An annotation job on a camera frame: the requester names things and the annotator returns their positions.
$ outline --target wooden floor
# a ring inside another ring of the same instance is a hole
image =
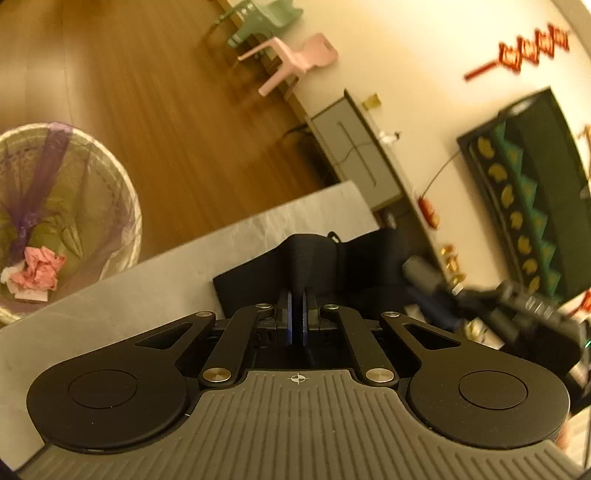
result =
[[[148,258],[321,187],[211,0],[0,0],[0,131],[62,121],[128,170]]]

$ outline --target pink plastic chair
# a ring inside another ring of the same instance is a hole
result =
[[[326,67],[333,63],[339,56],[336,49],[330,44],[328,39],[322,34],[312,35],[304,43],[301,51],[293,51],[279,38],[273,37],[261,43],[258,47],[246,52],[238,57],[239,61],[247,59],[264,48],[271,47],[281,59],[282,65],[277,72],[268,79],[265,84],[259,88],[259,93],[266,96],[270,91],[285,80],[289,75],[294,74],[298,79],[302,78],[308,70],[314,67]],[[290,86],[289,93],[293,90],[295,84]]]

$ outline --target cabinet door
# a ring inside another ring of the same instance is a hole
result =
[[[364,145],[358,148],[358,152],[352,152],[335,168],[340,169],[343,177],[355,182],[369,207],[379,208],[399,196],[400,186],[377,147]]]
[[[351,153],[353,145],[372,142],[367,130],[346,100],[334,104],[312,119],[322,143],[329,149],[331,164],[339,163]]]
[[[353,180],[370,208],[383,206],[401,194],[389,160],[346,99],[314,117],[312,123],[339,178]]]

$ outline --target gray ribbed base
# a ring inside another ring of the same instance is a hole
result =
[[[393,390],[347,370],[249,372],[204,393],[177,430],[113,455],[50,446],[24,480],[574,479],[551,442],[516,450],[458,445],[417,422]]]

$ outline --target white wall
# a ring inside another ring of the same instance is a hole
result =
[[[553,0],[591,55],[591,0]]]
[[[463,75],[494,59],[498,43],[533,38],[548,21],[571,27],[551,0],[295,0],[301,20],[284,35],[292,47],[321,31],[340,53],[338,64],[311,72],[295,94],[309,114],[339,98],[378,92],[372,111],[381,128],[402,131],[396,152],[407,176],[422,190],[457,151],[456,137],[521,96],[551,85],[571,130],[591,123],[591,60],[571,34],[571,51],[557,49],[520,75],[498,67],[466,83]],[[585,163],[589,152],[579,141]],[[504,263],[475,185],[458,159],[428,197],[441,216],[437,234],[460,254],[468,280],[490,285],[505,277]]]

